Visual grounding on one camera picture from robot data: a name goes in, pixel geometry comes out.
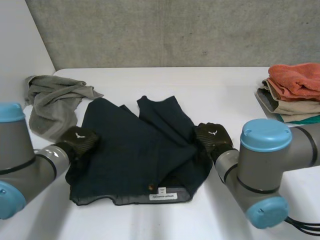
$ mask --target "blue joint cap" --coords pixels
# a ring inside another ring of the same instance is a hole
[[[273,119],[248,121],[242,128],[241,145],[254,152],[275,152],[287,147],[292,132],[283,122]]]
[[[22,107],[17,102],[0,103],[0,123],[12,123],[25,119]]]
[[[26,199],[18,189],[0,181],[0,219],[11,218],[26,205]]]
[[[252,205],[245,213],[246,218],[257,229],[274,227],[289,215],[289,205],[282,196],[274,196]]]

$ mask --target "black cable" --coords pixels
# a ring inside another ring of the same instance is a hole
[[[292,219],[289,216],[288,216],[288,219],[290,219],[292,222],[297,223],[297,224],[302,224],[302,225],[307,225],[307,226],[320,226],[320,223],[307,223],[307,222],[303,222],[303,221],[298,221],[298,220]]]
[[[304,234],[320,237],[320,233],[315,233],[315,232],[320,232],[320,227],[311,227],[311,226],[320,226],[320,223],[307,223],[307,222],[297,221],[292,219],[291,217],[287,217],[286,220],[284,221],[288,224],[291,224],[292,226],[294,226],[296,229],[298,229]]]
[[[305,231],[303,230],[302,228],[296,226],[296,225],[293,225],[296,229],[298,229],[299,231],[303,232],[304,234],[308,234],[308,235],[311,235],[311,236],[317,236],[317,237],[320,237],[320,233],[313,233],[313,232],[309,232],[309,231]]]

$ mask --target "dark navy cloth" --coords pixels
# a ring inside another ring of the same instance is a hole
[[[101,198],[116,205],[186,202],[207,178],[213,163],[197,158],[195,126],[176,98],[155,102],[143,96],[137,103],[139,117],[103,98],[88,105],[82,128],[95,131],[100,142],[80,159],[88,163],[85,170],[71,167],[66,174],[77,205]],[[149,200],[159,187],[177,198]]]

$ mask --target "white wall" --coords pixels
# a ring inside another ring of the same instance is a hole
[[[24,105],[24,79],[55,68],[25,0],[0,0],[0,102]]]

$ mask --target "clothing label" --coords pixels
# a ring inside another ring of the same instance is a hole
[[[158,194],[166,194],[167,188],[166,187],[159,187],[158,188]]]
[[[177,193],[158,193],[158,194],[150,194],[149,200],[150,201],[157,201],[157,200],[175,200],[178,199]]]

